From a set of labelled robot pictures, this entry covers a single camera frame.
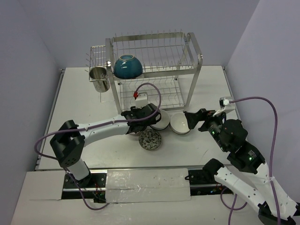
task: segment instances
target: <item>wire basket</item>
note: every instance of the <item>wire basket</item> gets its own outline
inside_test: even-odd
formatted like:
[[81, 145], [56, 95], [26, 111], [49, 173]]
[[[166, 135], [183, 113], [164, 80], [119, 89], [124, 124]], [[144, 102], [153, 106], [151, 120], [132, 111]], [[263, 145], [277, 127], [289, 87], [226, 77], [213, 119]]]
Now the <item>wire basket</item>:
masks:
[[[122, 80], [113, 75], [115, 62], [124, 54], [132, 54], [140, 60], [143, 74], [137, 79]], [[96, 66], [106, 67], [118, 113], [135, 105], [133, 92], [145, 82], [153, 83], [160, 90], [162, 109], [184, 109], [189, 106], [202, 66], [202, 53], [195, 35], [185, 35], [176, 30], [115, 35], [111, 39], [107, 38], [105, 45], [91, 47], [89, 57], [90, 70]], [[179, 76], [188, 74], [194, 76], [185, 97], [181, 91]], [[147, 92], [149, 101], [158, 104], [158, 94], [154, 88], [144, 87], [140, 91]]]

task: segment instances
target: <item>dish rack tier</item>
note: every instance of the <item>dish rack tier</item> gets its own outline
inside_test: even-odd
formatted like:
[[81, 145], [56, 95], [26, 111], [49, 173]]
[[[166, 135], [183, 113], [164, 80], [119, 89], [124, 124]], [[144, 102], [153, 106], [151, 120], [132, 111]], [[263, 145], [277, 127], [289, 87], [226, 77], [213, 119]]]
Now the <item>dish rack tier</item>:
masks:
[[[136, 79], [123, 80], [113, 75], [117, 59], [124, 54], [134, 55], [142, 64], [143, 74]], [[162, 108], [184, 109], [189, 106], [201, 70], [203, 56], [194, 33], [180, 31], [133, 35], [115, 35], [107, 38], [105, 45], [90, 49], [89, 72], [97, 66], [106, 67], [112, 94], [118, 113], [134, 105], [134, 88], [150, 82], [158, 86], [162, 94]], [[182, 95], [180, 75], [194, 74], [187, 97]], [[158, 94], [152, 87], [146, 91], [149, 101], [158, 104]]]

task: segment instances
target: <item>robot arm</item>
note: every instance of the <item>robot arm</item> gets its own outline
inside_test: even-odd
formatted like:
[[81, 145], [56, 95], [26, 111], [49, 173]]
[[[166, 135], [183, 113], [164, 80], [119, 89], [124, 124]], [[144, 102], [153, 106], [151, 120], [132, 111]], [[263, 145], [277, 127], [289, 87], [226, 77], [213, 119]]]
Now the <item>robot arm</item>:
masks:
[[[135, 119], [152, 115], [156, 109], [157, 107], [150, 103], [142, 108], [131, 107], [129, 111], [124, 111], [121, 115], [95, 123], [75, 124], [73, 120], [69, 120], [59, 130], [86, 128], [85, 131], [57, 134], [51, 139], [50, 145], [62, 168], [67, 168], [79, 183], [88, 182], [90, 180], [90, 170], [81, 159], [83, 148], [110, 136], [126, 135], [145, 130], [147, 126], [160, 121], [161, 114], [159, 110], [147, 120], [135, 121]], [[128, 120], [128, 122], [118, 122], [119, 120]], [[105, 123], [107, 124], [90, 128], [93, 125]]]
[[[223, 122], [226, 118], [226, 113], [235, 109], [234, 104], [229, 104], [230, 100], [228, 98], [221, 98], [221, 110], [218, 111], [200, 109], [196, 113], [185, 112], [188, 127], [193, 129], [199, 121], [204, 121], [198, 130], [201, 132], [208, 131], [223, 152], [230, 152], [227, 157], [230, 163], [247, 176], [255, 185], [258, 191], [255, 193], [255, 201], [253, 202], [254, 188], [241, 182], [240, 179], [231, 176], [232, 174], [224, 167], [220, 167], [218, 171], [213, 173], [215, 181], [232, 188], [235, 193], [249, 202], [256, 211], [259, 207], [263, 212], [270, 212], [268, 219], [276, 221], [277, 211], [270, 185], [270, 180], [272, 179], [278, 197], [280, 217], [288, 222], [287, 220], [290, 220], [292, 216], [299, 213], [299, 207], [281, 188], [275, 178], [269, 177], [269, 167], [259, 150], [246, 141], [248, 132], [243, 128], [241, 121], [225, 120]], [[231, 180], [235, 180], [237, 183], [233, 186], [230, 182]]]

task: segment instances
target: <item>dish rack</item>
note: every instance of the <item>dish rack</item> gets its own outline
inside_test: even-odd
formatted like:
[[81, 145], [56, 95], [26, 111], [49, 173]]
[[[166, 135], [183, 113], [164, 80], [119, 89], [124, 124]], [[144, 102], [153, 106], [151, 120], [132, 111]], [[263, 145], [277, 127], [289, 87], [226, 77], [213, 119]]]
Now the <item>dish rack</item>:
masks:
[[[113, 75], [116, 60], [124, 54], [132, 54], [140, 60], [143, 67], [141, 76], [119, 79]], [[115, 35], [107, 38], [105, 45], [91, 47], [89, 57], [89, 72], [97, 66], [106, 67], [118, 113], [135, 105], [133, 93], [141, 83], [152, 83], [158, 87], [162, 109], [185, 109], [190, 104], [203, 60], [194, 33], [185, 35], [182, 31]], [[194, 76], [185, 97], [180, 86], [180, 75], [190, 74]], [[152, 86], [143, 86], [139, 92], [146, 92], [149, 102], [158, 105], [158, 93]]]

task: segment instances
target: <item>white bowl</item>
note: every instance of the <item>white bowl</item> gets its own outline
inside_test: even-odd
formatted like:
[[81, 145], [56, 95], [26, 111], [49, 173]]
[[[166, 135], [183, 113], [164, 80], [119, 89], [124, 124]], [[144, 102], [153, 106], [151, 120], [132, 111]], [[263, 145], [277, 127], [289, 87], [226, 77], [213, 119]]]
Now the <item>white bowl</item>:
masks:
[[160, 114], [161, 114], [161, 120], [160, 122], [150, 125], [150, 127], [154, 130], [163, 130], [168, 127], [170, 124], [170, 116], [169, 114], [165, 111], [160, 109]]
[[179, 135], [185, 135], [190, 131], [187, 118], [183, 112], [176, 113], [171, 117], [170, 127], [172, 131]]

